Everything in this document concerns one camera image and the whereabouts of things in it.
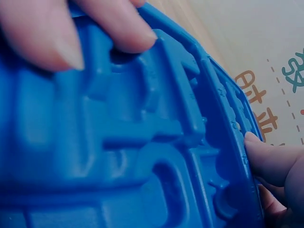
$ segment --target human hand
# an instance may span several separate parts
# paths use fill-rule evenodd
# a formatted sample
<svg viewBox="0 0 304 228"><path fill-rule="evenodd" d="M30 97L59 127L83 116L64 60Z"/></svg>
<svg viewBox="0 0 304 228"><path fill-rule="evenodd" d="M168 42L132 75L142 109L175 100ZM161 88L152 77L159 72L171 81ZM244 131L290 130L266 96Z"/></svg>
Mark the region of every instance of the human hand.
<svg viewBox="0 0 304 228"><path fill-rule="evenodd" d="M124 52L143 52L157 39L136 10L145 0L74 2ZM0 26L12 48L29 62L50 71L84 68L67 0L0 0Z"/></svg>
<svg viewBox="0 0 304 228"><path fill-rule="evenodd" d="M267 227L304 227L304 147L269 146L252 133L245 135L245 146L252 172L263 184Z"/></svg>

